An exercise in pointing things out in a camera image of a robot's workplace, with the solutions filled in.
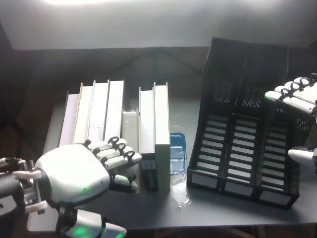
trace white wall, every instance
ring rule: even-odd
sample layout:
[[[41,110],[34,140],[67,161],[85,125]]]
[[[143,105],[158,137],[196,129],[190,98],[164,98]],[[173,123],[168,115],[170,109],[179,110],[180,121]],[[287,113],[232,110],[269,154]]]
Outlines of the white wall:
[[[293,45],[317,39],[315,0],[104,1],[0,0],[0,22],[20,50],[209,46],[212,37]]]

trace row of books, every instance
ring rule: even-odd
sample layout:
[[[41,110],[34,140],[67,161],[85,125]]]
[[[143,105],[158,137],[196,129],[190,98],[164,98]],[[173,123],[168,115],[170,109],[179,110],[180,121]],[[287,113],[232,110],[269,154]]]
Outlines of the row of books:
[[[168,86],[154,84],[152,90],[139,91],[139,108],[123,105],[124,80],[81,84],[79,94],[68,94],[59,146],[107,141],[118,136],[139,152],[139,165],[124,175],[137,175],[136,183],[146,190],[170,188],[170,135]]]

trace gray tabletop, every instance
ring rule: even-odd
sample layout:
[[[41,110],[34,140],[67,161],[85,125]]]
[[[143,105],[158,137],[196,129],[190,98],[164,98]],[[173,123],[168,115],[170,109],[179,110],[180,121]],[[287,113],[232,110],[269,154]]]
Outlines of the gray tabletop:
[[[170,131],[186,136],[188,160],[196,135],[200,99],[170,98]],[[58,144],[64,105],[56,105],[45,151]],[[80,208],[100,213],[128,230],[201,226],[256,226],[317,223],[317,178],[312,169],[301,166],[300,197],[285,211],[243,199],[186,187],[186,176],[171,177],[171,191],[126,194],[107,191]],[[28,230],[54,231],[57,212],[29,215]]]

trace blue tray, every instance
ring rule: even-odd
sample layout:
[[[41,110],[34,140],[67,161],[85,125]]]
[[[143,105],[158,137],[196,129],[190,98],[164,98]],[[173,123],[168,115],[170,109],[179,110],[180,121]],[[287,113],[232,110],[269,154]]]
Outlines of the blue tray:
[[[183,133],[170,134],[170,174],[184,174],[187,171],[186,140]]]

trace dark floor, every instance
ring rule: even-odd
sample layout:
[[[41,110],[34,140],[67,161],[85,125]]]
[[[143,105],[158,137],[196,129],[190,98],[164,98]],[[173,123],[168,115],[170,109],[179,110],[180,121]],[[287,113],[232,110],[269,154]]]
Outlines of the dark floor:
[[[168,81],[171,96],[185,91],[189,96],[199,95],[207,53],[208,48],[18,52],[10,48],[0,30],[0,158],[18,156],[37,160],[43,152],[54,104],[64,100],[66,90],[79,88],[80,82],[125,77],[130,97],[137,97],[139,85]],[[26,220],[26,216],[17,219],[11,237],[55,237],[30,234]],[[264,232],[268,238],[312,238],[314,227],[265,227]],[[243,230],[249,237],[252,234],[263,237],[255,228]],[[128,237],[237,237],[230,231],[212,228],[132,231]]]

